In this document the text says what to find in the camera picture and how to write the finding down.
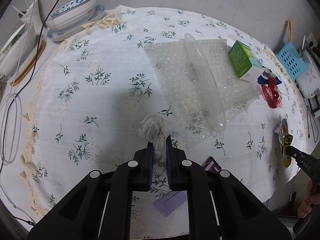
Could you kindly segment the person's right hand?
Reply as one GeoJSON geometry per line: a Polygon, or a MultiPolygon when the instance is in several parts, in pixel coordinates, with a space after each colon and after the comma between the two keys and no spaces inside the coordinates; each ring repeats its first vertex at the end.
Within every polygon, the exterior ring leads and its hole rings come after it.
{"type": "Polygon", "coordinates": [[[305,196],[303,197],[301,205],[298,208],[299,218],[306,217],[306,215],[308,215],[311,212],[312,207],[314,205],[318,205],[320,202],[319,194],[314,193],[314,187],[315,185],[313,181],[310,180],[306,188],[305,196]]]}

